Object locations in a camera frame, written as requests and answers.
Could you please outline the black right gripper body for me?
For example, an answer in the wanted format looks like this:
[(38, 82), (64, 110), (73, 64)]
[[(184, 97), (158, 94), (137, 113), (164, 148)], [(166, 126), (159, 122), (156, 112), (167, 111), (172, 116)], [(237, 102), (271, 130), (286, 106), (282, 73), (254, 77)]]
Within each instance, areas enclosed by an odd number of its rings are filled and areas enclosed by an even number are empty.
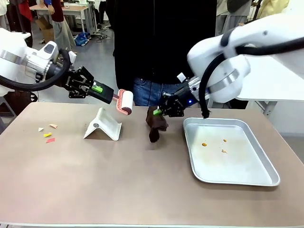
[(191, 104), (189, 89), (179, 89), (168, 97), (167, 115), (169, 117), (183, 117), (184, 110)]

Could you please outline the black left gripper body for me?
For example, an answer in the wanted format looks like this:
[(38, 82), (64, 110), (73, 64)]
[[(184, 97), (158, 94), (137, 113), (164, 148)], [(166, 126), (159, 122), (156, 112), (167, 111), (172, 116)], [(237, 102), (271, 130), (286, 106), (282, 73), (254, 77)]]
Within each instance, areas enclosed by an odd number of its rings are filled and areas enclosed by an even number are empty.
[(86, 83), (85, 78), (79, 74), (79, 69), (69, 70), (66, 78), (63, 80), (62, 87), (65, 88), (67, 91), (70, 91), (71, 89), (69, 88), (69, 86), (76, 84), (76, 83), (77, 84), (80, 84), (80, 83), (88, 84), (88, 83)]

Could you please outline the brown cloth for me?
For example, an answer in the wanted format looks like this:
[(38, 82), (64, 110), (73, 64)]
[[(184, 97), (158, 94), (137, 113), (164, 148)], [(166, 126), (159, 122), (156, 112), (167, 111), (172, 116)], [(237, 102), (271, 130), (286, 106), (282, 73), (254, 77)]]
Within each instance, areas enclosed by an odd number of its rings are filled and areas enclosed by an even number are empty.
[(150, 127), (149, 139), (152, 143), (155, 143), (159, 140), (159, 131), (165, 132), (168, 127), (167, 121), (162, 114), (153, 114), (155, 110), (157, 110), (156, 106), (150, 106), (148, 108), (146, 116), (146, 123)]

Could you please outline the pink-handled lint roller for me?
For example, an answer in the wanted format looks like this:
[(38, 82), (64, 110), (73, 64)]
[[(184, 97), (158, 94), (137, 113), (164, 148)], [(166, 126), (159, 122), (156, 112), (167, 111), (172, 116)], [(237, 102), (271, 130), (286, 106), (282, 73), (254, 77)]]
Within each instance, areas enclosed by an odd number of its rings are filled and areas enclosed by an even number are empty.
[(130, 115), (133, 110), (133, 93), (124, 89), (119, 89), (118, 93), (115, 94), (114, 90), (105, 84), (99, 82), (94, 82), (93, 84), (103, 88), (101, 94), (93, 93), (92, 97), (97, 98), (98, 100), (110, 104), (112, 101), (115, 102), (117, 111), (121, 112), (124, 115)]

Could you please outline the white lint roller stand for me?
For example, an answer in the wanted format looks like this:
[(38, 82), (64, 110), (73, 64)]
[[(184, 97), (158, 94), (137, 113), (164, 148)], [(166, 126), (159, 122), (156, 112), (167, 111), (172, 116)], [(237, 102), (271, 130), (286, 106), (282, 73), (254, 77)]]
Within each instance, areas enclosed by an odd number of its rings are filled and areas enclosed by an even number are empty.
[(90, 122), (84, 139), (97, 129), (102, 130), (113, 141), (118, 141), (122, 123), (118, 123), (103, 107), (99, 108), (96, 117)]

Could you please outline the person in beige trousers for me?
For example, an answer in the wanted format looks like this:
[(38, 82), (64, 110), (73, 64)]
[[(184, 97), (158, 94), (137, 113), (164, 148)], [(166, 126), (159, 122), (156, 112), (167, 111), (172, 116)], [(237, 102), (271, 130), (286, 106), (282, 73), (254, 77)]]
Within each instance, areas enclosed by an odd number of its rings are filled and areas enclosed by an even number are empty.
[(52, 18), (54, 41), (58, 48), (72, 50), (76, 44), (64, 17), (61, 0), (44, 0), (44, 4)]

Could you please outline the person in black jacket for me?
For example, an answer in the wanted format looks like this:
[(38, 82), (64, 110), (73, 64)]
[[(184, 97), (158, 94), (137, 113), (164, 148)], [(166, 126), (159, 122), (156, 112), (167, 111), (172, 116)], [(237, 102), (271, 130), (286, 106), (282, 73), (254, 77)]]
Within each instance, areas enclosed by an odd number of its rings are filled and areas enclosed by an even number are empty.
[(192, 77), (189, 50), (215, 36), (217, 0), (115, 0), (117, 87), (137, 106), (155, 106), (174, 93), (179, 74)]

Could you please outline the cardboard box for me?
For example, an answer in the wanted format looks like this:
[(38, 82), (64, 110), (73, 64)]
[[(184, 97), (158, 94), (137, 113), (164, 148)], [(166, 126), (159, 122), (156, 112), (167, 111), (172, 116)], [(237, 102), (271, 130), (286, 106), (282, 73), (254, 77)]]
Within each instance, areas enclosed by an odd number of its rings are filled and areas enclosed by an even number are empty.
[(43, 39), (46, 43), (48, 43), (49, 41), (54, 41), (53, 26), (44, 17), (35, 20), (35, 23), (40, 28), (43, 35)]

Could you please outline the dark maroon chair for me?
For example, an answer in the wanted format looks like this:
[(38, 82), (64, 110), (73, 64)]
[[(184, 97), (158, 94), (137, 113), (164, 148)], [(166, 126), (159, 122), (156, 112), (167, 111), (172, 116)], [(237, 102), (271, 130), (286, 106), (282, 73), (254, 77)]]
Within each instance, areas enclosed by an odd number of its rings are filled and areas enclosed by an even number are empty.
[[(38, 97), (33, 92), (22, 91), (8, 92), (3, 98), (15, 115), (19, 115), (30, 103), (38, 101)], [(0, 101), (0, 115), (12, 116), (8, 105)]]

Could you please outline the brown-topped background table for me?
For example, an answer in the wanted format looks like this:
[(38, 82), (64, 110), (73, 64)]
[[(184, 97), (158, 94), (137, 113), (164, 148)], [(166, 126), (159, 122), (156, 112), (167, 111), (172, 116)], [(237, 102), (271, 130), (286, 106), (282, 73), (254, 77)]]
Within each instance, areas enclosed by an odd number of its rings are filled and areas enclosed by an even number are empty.
[(91, 13), (89, 6), (67, 6), (63, 7), (62, 10), (64, 15), (80, 17), (83, 32), (85, 32), (85, 26), (89, 34), (97, 31), (95, 15)]

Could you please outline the silver metal tray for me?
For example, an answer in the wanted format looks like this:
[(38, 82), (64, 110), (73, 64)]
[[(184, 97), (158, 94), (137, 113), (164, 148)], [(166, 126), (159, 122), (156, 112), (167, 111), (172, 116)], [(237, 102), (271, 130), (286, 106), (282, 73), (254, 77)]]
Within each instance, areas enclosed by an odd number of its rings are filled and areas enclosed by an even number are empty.
[(184, 120), (183, 129), (192, 172), (201, 182), (263, 187), (280, 184), (278, 172), (247, 123), (192, 117)]

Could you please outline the person in red top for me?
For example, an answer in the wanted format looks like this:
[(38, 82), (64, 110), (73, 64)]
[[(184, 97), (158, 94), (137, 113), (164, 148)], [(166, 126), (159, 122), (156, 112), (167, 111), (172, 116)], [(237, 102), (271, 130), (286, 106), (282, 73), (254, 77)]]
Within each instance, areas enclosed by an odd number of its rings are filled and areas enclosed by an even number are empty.
[(28, 47), (33, 46), (33, 37), (31, 22), (33, 17), (29, 9), (29, 0), (8, 0), (7, 19), (10, 31), (30, 33), (30, 36), (25, 39)]

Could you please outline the white table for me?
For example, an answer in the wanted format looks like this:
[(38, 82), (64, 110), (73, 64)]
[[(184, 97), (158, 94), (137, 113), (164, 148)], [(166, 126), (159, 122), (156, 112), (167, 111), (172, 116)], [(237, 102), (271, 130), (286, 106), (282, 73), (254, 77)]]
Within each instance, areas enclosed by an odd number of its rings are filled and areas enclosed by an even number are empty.
[(256, 102), (267, 117), (277, 102), (304, 102), (304, 79), (300, 75), (270, 56), (246, 59), (251, 72), (236, 99)]

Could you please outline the person in grey skirt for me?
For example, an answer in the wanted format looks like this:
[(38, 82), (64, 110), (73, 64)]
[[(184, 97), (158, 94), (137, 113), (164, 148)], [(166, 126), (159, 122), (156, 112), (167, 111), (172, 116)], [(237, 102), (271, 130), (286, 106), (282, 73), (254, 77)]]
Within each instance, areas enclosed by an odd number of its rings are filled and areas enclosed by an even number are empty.
[(215, 36), (246, 22), (251, 2), (252, 0), (217, 0)]

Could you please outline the person in cream top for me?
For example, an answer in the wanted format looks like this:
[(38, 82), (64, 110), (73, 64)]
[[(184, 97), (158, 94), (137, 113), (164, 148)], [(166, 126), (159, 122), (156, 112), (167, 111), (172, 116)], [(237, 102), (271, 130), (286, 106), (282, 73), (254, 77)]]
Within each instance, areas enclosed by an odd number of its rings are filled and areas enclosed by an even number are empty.
[(262, 0), (257, 19), (281, 13), (288, 3), (289, 0)]

